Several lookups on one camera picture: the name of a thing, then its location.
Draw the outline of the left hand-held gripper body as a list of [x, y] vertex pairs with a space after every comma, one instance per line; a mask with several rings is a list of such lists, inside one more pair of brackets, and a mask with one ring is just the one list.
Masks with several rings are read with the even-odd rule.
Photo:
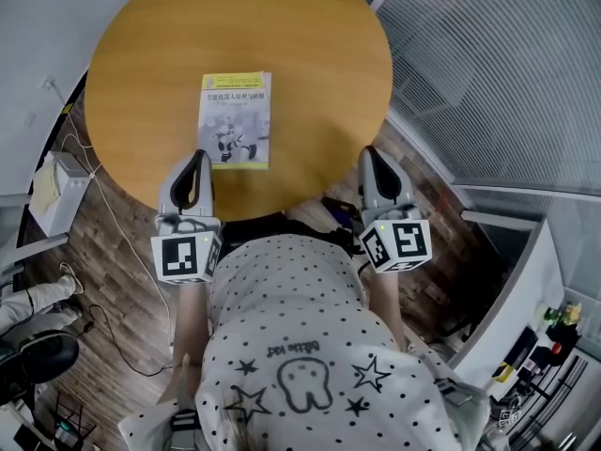
[[221, 225], [212, 207], [161, 206], [151, 238], [158, 279], [173, 285], [210, 282], [222, 247]]

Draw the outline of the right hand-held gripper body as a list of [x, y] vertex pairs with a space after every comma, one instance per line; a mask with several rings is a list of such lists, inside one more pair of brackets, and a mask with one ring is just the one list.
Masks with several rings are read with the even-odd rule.
[[433, 256], [430, 226], [413, 204], [362, 212], [363, 251], [376, 273], [408, 272]]

